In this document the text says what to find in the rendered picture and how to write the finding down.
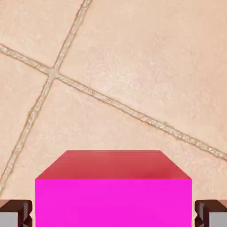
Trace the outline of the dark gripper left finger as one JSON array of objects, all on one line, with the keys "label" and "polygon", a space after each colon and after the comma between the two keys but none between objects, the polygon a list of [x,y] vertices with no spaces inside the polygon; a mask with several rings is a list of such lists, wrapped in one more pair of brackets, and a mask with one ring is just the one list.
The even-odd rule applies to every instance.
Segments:
[{"label": "dark gripper left finger", "polygon": [[31,200],[0,200],[0,227],[33,227]]}]

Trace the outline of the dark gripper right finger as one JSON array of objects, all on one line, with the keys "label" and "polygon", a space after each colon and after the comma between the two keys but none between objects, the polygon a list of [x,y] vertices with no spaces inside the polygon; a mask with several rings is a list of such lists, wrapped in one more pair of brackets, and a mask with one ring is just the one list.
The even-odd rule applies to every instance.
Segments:
[{"label": "dark gripper right finger", "polygon": [[227,200],[196,200],[195,227],[227,227]]}]

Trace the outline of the small magenta cube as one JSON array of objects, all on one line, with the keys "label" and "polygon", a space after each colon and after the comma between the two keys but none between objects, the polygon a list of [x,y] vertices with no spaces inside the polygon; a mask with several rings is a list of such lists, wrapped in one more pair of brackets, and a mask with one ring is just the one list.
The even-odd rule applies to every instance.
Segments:
[{"label": "small magenta cube", "polygon": [[161,151],[66,151],[35,180],[35,227],[192,227],[192,180]]}]

